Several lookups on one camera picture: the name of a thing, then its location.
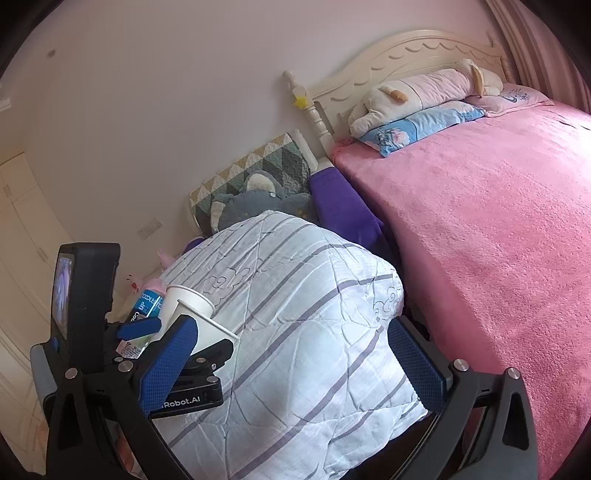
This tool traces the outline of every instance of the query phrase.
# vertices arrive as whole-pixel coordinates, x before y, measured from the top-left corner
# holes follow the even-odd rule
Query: headboard
[[[503,48],[491,35],[489,38],[491,44],[486,46],[455,33],[414,30],[383,38],[341,71],[311,87],[299,85],[291,72],[283,76],[332,159],[335,138],[349,134],[347,119],[353,107],[365,92],[386,80],[434,72],[469,58],[497,73],[503,81],[513,82]]]

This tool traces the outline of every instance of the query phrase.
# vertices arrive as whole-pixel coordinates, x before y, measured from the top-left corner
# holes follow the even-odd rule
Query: pink curtain
[[[515,60],[519,83],[591,113],[591,93],[550,29],[519,0],[486,0]]]

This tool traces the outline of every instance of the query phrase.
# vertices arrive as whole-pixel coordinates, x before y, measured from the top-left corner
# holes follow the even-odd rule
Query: pink blanket
[[[591,117],[539,106],[334,161],[391,225],[442,351],[524,374],[550,478],[591,414]]]

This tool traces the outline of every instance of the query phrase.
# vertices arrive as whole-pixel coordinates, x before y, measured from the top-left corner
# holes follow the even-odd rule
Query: device screen
[[[53,278],[51,316],[56,321],[65,339],[68,338],[68,303],[74,255],[60,254],[57,257],[56,274]]]

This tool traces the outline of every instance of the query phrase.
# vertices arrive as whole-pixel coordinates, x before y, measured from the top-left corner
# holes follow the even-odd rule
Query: cup rim
[[[214,315],[216,313],[216,307],[215,305],[212,303],[211,300],[209,300],[205,295],[203,295],[202,293],[199,293],[196,290],[193,290],[192,288],[189,287],[185,287],[184,285],[169,285],[168,287],[166,287],[166,293],[168,294],[168,290],[170,288],[180,288],[182,290],[187,290],[190,291],[191,293],[194,293],[195,295],[201,297],[203,300],[205,300],[207,303],[209,303],[209,306],[212,308],[212,315]]]
[[[201,318],[201,319],[205,320],[206,322],[210,323],[215,328],[223,331],[230,338],[232,338],[234,340],[240,340],[240,337],[238,335],[236,335],[235,333],[231,332],[227,328],[223,327],[218,322],[214,322],[211,318],[206,317],[203,313],[198,312],[194,307],[192,307],[191,305],[189,305],[186,301],[179,299],[179,300],[177,300],[177,302],[178,302],[178,304],[182,305],[186,309],[191,310],[191,312],[193,312],[194,314],[198,315],[199,318]]]

